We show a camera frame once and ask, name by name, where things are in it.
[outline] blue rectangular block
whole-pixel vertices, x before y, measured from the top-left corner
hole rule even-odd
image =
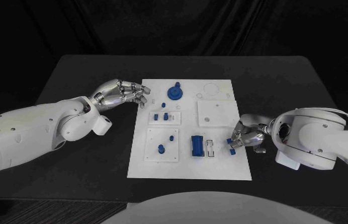
[[[205,150],[203,150],[203,136],[192,136],[193,139],[193,156],[203,157]]]

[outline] robotic hand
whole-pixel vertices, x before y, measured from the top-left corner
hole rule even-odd
[[[284,113],[277,119],[242,115],[232,138],[228,139],[232,154],[242,146],[254,146],[258,153],[265,135],[272,136],[278,147],[277,162],[298,170],[304,164],[320,170],[333,170],[337,157],[348,163],[348,131],[346,112],[330,108],[303,108]]]
[[[91,97],[77,97],[0,115],[0,170],[27,163],[77,141],[94,130],[104,135],[111,121],[101,112],[126,102],[144,108],[150,88],[119,79],[104,83]]]

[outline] white robotic arm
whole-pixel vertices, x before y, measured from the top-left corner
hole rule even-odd
[[[94,130],[104,135],[110,119],[100,112],[124,102],[144,107],[146,86],[119,79],[104,83],[91,97],[78,97],[0,115],[0,170],[34,160],[65,141],[77,141]]]
[[[337,157],[348,163],[348,131],[340,110],[329,108],[303,108],[270,119],[252,114],[242,115],[241,121],[228,140],[231,148],[254,146],[258,153],[265,134],[272,136],[280,149],[277,161],[293,169],[301,164],[331,170]]]

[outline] gray table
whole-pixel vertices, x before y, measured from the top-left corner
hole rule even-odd
[[[65,56],[38,104],[90,96],[110,79],[232,79],[241,115],[277,117],[301,107],[336,104],[307,58]],[[91,133],[58,151],[0,172],[2,198],[51,198],[140,202],[188,191],[228,191],[297,206],[348,206],[348,165],[333,171],[301,166],[295,171],[275,161],[277,147],[268,138],[268,154],[248,149],[254,181],[127,179],[137,105],[106,112],[114,125],[106,136]]]

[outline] blue object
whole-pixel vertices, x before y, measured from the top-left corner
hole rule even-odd
[[[163,154],[165,151],[166,151],[165,146],[160,144],[160,145],[159,145],[159,153]]]
[[[183,90],[180,89],[180,82],[176,83],[176,86],[169,89],[169,98],[179,100],[183,96]]]
[[[193,156],[205,156],[203,136],[192,136],[193,139]]]

